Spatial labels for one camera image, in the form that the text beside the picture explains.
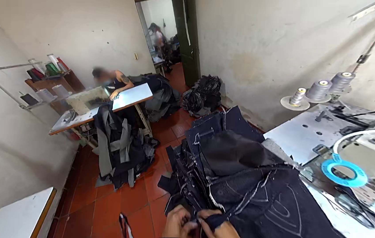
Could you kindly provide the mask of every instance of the metal bracket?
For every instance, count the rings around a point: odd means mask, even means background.
[[[312,151],[317,153],[318,155],[323,155],[329,150],[330,150],[330,148],[328,148],[327,146],[325,146],[323,144],[319,144],[312,149]]]
[[[363,54],[361,55],[358,60],[356,61],[356,63],[365,63],[367,61],[367,59],[370,57],[371,54]]]

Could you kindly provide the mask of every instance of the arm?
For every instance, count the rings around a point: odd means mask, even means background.
[[[123,82],[124,84],[126,84],[126,86],[122,87],[122,88],[119,88],[119,89],[116,89],[110,96],[110,99],[111,100],[114,100],[114,98],[116,98],[116,96],[121,93],[122,91],[124,90],[127,90],[127,89],[131,89],[133,88],[135,85],[129,80],[129,78],[127,78],[126,75],[124,75],[121,71],[117,70],[116,71],[116,78],[118,81],[120,82]]]

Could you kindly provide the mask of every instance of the denim fabric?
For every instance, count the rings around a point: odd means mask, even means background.
[[[250,170],[240,176],[220,178],[211,185],[211,194],[228,211],[243,200],[257,181],[262,181],[264,186],[258,188],[250,202],[229,217],[242,238],[343,237],[298,175],[295,169],[277,169],[267,174]]]
[[[217,176],[227,176],[260,165],[283,163],[259,142],[232,130],[201,139],[202,153]]]
[[[167,211],[178,204],[176,198],[192,206],[192,217],[200,209],[219,208],[222,215],[206,220],[211,229],[229,219],[242,238],[343,237],[299,172],[261,146],[263,135],[238,107],[192,125],[181,146],[167,148],[173,168]]]

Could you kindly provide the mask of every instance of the metal plate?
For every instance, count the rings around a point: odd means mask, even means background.
[[[330,148],[342,137],[340,129],[346,126],[356,126],[333,116],[329,111],[326,115],[332,118],[332,121],[326,118],[322,118],[321,122],[315,121],[315,118],[327,108],[329,106],[318,104],[265,133],[264,137],[271,138],[287,155],[292,155],[297,163],[306,164],[317,156],[312,151],[314,147],[323,144]]]

